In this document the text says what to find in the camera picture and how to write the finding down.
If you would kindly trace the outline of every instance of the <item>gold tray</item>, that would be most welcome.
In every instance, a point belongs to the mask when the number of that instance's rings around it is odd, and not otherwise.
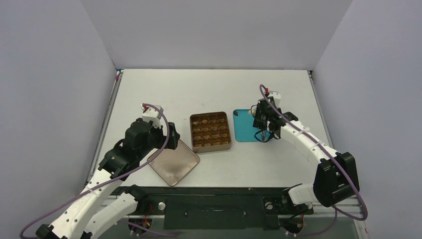
[[[191,115],[190,122],[192,150],[195,153],[231,148],[231,137],[225,112]]]

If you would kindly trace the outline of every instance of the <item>metal edge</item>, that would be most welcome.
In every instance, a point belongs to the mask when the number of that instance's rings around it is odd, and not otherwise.
[[[354,220],[356,232],[359,239],[369,239],[368,230],[366,229],[365,222]]]
[[[331,141],[331,136],[330,136],[329,131],[328,131],[327,123],[325,122],[324,114],[322,113],[321,106],[319,105],[317,91],[315,90],[314,80],[312,78],[312,72],[311,71],[308,71],[308,77],[309,77],[309,80],[311,82],[312,91],[314,92],[316,105],[318,106],[319,115],[321,116],[321,120],[322,120],[322,125],[324,125],[325,133],[327,134],[328,144],[329,144],[330,147],[333,147],[332,141]]]
[[[113,86],[113,91],[111,92],[111,96],[110,96],[110,101],[108,102],[108,109],[107,112],[105,113],[104,116],[104,121],[103,121],[103,126],[101,128],[101,133],[99,136],[99,140],[98,140],[98,144],[97,144],[97,148],[95,150],[95,154],[93,157],[93,162],[91,165],[91,170],[88,176],[88,180],[92,177],[92,175],[95,172],[95,169],[97,167],[97,163],[98,163],[98,157],[101,151],[101,148],[103,146],[103,141],[104,141],[104,137],[106,136],[106,131],[107,131],[107,127],[108,127],[108,123],[110,121],[110,117],[111,117],[111,112],[113,111],[113,107],[114,107],[114,102],[116,100],[116,96],[117,96],[117,92],[121,83],[121,79],[123,77],[123,72],[124,70],[120,70],[117,75],[118,75],[118,79],[115,81],[114,86]]]

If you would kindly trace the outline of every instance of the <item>round knob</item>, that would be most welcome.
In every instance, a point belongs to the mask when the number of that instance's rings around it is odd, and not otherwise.
[[[164,210],[165,208],[166,208],[166,204],[165,204],[165,203],[161,202],[161,203],[159,203],[159,204],[158,204],[158,209],[159,209],[159,210],[161,210],[161,211],[162,211],[162,210]]]

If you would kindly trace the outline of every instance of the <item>metal tin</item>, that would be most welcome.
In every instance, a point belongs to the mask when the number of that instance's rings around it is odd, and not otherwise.
[[[191,115],[190,122],[193,152],[215,152],[231,148],[225,112]]]
[[[199,161],[199,157],[179,140],[176,149],[164,149],[149,165],[170,187],[173,187],[192,171]]]

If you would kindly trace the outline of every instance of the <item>gray wall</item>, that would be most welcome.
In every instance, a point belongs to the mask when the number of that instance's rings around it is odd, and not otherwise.
[[[117,67],[313,69],[351,0],[81,0]]]
[[[334,146],[357,159],[369,235],[421,238],[422,2],[354,0],[314,79]]]
[[[78,0],[1,1],[0,29],[0,237],[11,239],[82,189],[115,69]]]

